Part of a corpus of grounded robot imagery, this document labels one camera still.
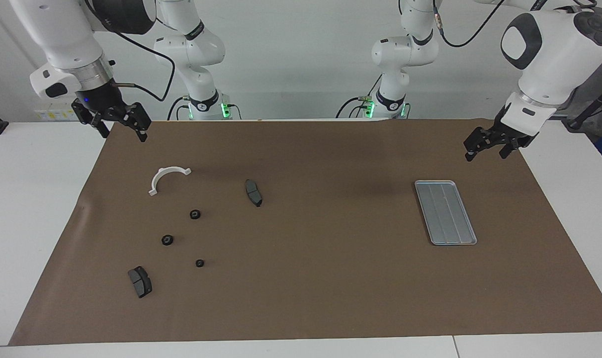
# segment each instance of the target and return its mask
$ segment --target table surface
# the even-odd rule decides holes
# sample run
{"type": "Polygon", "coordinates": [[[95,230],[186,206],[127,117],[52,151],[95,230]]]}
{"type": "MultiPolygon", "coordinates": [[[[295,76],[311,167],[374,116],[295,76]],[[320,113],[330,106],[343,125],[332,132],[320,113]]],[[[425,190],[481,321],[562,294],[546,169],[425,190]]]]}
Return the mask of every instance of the table surface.
{"type": "MultiPolygon", "coordinates": [[[[77,123],[11,124],[0,136],[0,357],[602,357],[602,333],[3,347],[102,145],[77,123]]],[[[602,291],[601,155],[560,122],[522,154],[602,291]]]]}

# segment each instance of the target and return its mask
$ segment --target white wall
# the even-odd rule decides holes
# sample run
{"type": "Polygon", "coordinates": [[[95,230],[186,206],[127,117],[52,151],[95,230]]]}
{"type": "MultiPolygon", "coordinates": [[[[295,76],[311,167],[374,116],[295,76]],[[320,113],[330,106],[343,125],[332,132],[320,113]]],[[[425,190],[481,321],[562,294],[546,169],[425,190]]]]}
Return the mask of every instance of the white wall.
{"type": "MultiPolygon", "coordinates": [[[[340,105],[366,94],[380,74],[371,61],[373,43],[400,36],[396,0],[197,0],[199,15],[227,48],[222,64],[210,67],[217,87],[240,105],[244,118],[332,117],[340,105]]],[[[464,41],[491,6],[447,0],[441,9],[447,37],[464,41]]],[[[514,90],[519,72],[502,57],[499,41],[519,9],[503,7],[471,45],[441,45],[434,64],[411,68],[408,101],[412,118],[492,118],[514,90]]],[[[7,0],[0,0],[0,114],[7,120],[35,120],[37,98],[28,75],[44,63],[7,0]]],[[[151,47],[169,33],[161,25],[135,39],[151,47]]],[[[151,54],[113,34],[96,34],[116,79],[163,93],[168,68],[151,54]]],[[[167,102],[123,89],[144,104],[153,119],[164,119],[172,99],[185,93],[176,79],[167,102]]]]}

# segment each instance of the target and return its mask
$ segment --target green light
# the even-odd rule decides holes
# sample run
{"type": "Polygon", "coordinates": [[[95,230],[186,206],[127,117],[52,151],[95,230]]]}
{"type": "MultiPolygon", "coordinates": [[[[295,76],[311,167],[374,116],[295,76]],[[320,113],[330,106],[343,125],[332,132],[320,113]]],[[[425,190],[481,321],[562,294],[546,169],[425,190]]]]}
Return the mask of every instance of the green light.
{"type": "Polygon", "coordinates": [[[367,111],[365,111],[365,116],[367,118],[373,118],[374,117],[374,109],[376,108],[376,104],[374,102],[367,102],[367,111]]]}
{"type": "Polygon", "coordinates": [[[228,108],[228,105],[223,102],[221,102],[221,111],[223,112],[224,118],[228,118],[230,116],[230,109],[228,108]]]}

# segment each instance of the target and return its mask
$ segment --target white curved object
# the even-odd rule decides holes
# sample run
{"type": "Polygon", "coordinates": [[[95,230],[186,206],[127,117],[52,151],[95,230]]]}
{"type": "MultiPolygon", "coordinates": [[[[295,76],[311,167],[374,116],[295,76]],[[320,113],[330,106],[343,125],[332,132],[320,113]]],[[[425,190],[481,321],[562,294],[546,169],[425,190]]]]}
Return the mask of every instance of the white curved object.
{"type": "Polygon", "coordinates": [[[155,177],[153,177],[153,181],[151,182],[151,191],[149,191],[148,193],[151,196],[156,195],[157,194],[157,182],[160,181],[160,179],[162,179],[162,177],[165,176],[166,174],[175,173],[175,172],[182,173],[183,175],[188,175],[191,173],[191,170],[190,170],[190,168],[183,169],[178,166],[172,166],[169,168],[160,168],[160,170],[157,171],[157,174],[155,174],[155,177]]]}

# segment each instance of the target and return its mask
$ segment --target gray plastic tray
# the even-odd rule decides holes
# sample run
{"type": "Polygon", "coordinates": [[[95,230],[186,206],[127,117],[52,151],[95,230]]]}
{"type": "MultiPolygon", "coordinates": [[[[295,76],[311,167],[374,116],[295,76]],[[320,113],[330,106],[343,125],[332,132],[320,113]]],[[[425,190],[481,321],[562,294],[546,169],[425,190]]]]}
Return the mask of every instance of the gray plastic tray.
{"type": "Polygon", "coordinates": [[[453,181],[419,180],[415,182],[415,186],[429,236],[434,245],[478,243],[460,193],[453,181]]]}

